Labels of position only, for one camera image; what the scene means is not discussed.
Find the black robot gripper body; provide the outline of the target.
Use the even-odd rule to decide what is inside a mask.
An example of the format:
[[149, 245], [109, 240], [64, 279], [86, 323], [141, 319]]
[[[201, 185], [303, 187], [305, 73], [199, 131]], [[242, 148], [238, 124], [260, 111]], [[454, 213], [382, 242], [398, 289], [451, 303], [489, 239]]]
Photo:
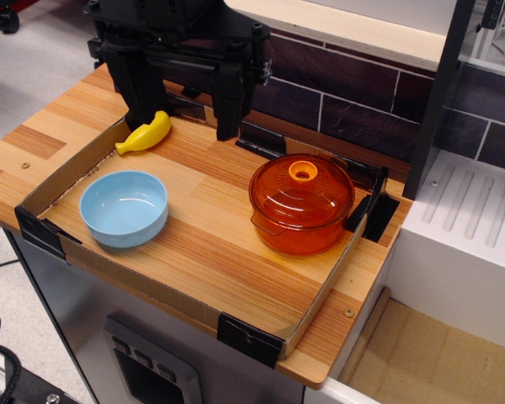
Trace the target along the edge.
[[223, 1], [90, 1], [83, 12], [101, 46], [141, 53], [156, 66], [219, 73], [235, 67], [264, 85], [270, 28]]

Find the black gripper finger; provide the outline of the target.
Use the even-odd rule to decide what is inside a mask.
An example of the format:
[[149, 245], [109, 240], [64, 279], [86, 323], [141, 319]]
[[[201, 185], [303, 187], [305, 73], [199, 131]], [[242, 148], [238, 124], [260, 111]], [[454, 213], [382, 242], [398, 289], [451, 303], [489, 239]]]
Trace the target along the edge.
[[238, 135], [252, 105], [254, 76], [248, 61], [223, 61], [211, 73], [216, 137], [227, 141]]
[[166, 90], [162, 71], [151, 65], [138, 48], [118, 48], [110, 42], [102, 46], [104, 60], [114, 84], [132, 115], [142, 124], [151, 123], [163, 109]]

